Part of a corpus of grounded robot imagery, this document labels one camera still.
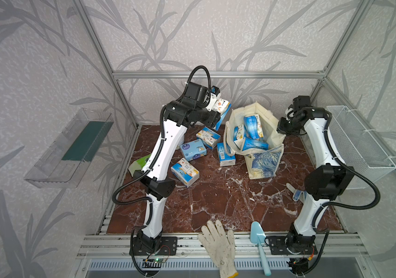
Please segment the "orange blue tissue pack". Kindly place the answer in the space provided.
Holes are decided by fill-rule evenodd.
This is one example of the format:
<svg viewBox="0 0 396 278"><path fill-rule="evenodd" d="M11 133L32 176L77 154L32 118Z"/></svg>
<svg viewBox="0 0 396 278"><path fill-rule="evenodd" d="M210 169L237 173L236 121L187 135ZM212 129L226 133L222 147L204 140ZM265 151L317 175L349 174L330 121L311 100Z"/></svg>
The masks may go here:
<svg viewBox="0 0 396 278"><path fill-rule="evenodd" d="M185 158L180 159L176 164L171 166L171 171L186 187L190 187L200 177L199 171Z"/></svg>
<svg viewBox="0 0 396 278"><path fill-rule="evenodd" d="M246 130L245 130L244 125L241 124L241 125L236 126L234 128L234 132L233 132L233 141L236 144L236 146L238 147L238 149L243 148L245 137L246 137Z"/></svg>
<svg viewBox="0 0 396 278"><path fill-rule="evenodd" d="M219 142L221 142L221 136L215 131L204 127L201 131L196 134L198 139L201 139L205 147L209 149L214 149Z"/></svg>
<svg viewBox="0 0 396 278"><path fill-rule="evenodd" d="M221 92L218 87L212 86L210 89L210 102L208 103L206 109L208 111L214 111L219 113L220 120L215 124L213 129L218 131L222 125L228 111L231 108L231 103L228 100L221 98Z"/></svg>

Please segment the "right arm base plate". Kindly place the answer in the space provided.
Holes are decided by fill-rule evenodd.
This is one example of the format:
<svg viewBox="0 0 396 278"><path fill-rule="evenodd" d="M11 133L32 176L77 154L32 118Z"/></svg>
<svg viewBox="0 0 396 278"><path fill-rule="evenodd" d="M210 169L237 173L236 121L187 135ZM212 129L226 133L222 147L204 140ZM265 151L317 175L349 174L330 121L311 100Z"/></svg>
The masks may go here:
<svg viewBox="0 0 396 278"><path fill-rule="evenodd" d="M318 254L315 236L267 236L272 255L311 256Z"/></svg>

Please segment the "canvas bag with blue painting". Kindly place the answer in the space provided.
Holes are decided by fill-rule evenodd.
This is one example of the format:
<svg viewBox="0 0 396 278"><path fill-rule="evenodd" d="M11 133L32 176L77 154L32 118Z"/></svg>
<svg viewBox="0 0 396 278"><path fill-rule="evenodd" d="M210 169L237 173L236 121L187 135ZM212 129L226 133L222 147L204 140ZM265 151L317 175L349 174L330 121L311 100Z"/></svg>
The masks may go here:
<svg viewBox="0 0 396 278"><path fill-rule="evenodd" d="M259 103L232 110L225 124L225 150L243 156L249 179L275 176L284 153L285 135L276 131L279 120Z"/></svg>

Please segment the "blue tissue pack front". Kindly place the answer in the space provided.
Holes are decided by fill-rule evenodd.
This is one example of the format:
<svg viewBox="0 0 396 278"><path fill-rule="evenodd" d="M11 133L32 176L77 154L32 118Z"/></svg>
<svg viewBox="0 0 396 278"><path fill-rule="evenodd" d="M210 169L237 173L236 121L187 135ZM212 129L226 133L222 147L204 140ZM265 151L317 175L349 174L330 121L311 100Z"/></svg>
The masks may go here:
<svg viewBox="0 0 396 278"><path fill-rule="evenodd" d="M269 149L269 144L267 142L245 138L242 151L246 151L248 149L261 149L267 151Z"/></svg>

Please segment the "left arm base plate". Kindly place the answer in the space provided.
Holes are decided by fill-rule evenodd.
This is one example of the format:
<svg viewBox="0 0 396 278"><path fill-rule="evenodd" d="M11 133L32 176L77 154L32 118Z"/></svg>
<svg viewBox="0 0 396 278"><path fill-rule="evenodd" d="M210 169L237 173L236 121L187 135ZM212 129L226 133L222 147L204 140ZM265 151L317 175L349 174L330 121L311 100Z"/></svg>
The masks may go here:
<svg viewBox="0 0 396 278"><path fill-rule="evenodd" d="M150 254L162 256L176 255L178 247L178 237L158 236L151 238L146 235L133 237L133 245L130 247L130 255L145 256Z"/></svg>

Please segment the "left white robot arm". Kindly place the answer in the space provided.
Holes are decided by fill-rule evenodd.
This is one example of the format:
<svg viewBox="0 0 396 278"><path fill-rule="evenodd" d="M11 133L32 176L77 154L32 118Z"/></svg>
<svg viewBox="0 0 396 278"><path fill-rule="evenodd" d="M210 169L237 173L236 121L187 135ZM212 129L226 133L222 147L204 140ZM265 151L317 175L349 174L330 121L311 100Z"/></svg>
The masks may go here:
<svg viewBox="0 0 396 278"><path fill-rule="evenodd" d="M146 186L149 198L144 227L137 233L138 241L147 247L161 242L165 203L175 189L175 181L168 178L167 173L176 148L193 124L200 122L215 127L221 114L212 107L220 96L218 87L206 88L189 82L185 94L161 110L160 136L147 164L134 176Z"/></svg>

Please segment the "orange blue tissue pack back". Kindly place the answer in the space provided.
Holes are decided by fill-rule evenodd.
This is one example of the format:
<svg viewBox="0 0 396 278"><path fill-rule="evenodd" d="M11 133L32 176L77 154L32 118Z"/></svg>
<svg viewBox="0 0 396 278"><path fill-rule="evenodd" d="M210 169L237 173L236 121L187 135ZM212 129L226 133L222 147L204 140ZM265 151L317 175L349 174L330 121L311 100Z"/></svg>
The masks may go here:
<svg viewBox="0 0 396 278"><path fill-rule="evenodd" d="M209 149L214 149L219 142L221 142L221 136L215 131L204 127L201 131L196 134L198 139L201 139L205 147Z"/></svg>

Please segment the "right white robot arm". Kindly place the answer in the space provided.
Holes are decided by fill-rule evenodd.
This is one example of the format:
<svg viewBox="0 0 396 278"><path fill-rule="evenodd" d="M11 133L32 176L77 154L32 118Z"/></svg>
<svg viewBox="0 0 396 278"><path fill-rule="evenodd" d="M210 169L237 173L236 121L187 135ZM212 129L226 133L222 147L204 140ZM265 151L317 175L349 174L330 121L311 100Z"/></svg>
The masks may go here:
<svg viewBox="0 0 396 278"><path fill-rule="evenodd" d="M315 229L327 208L323 204L336 200L353 178L353 174L341 166L344 160L331 135L331 119L329 111L311 105L309 96L298 96L278 123L280 134L306 134L316 158L315 170L304 181L307 196L302 210L288 233L293 242L307 243L315 238Z"/></svg>

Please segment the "light blue Vinda tissue pack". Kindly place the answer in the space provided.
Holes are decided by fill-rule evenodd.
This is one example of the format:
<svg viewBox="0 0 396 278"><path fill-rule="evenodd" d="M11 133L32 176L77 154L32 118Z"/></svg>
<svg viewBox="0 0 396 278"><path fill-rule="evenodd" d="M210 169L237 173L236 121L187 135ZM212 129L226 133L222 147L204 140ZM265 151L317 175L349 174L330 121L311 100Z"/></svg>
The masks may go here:
<svg viewBox="0 0 396 278"><path fill-rule="evenodd" d="M192 161L207 155L207 149L201 139L183 144L180 150L186 161Z"/></svg>

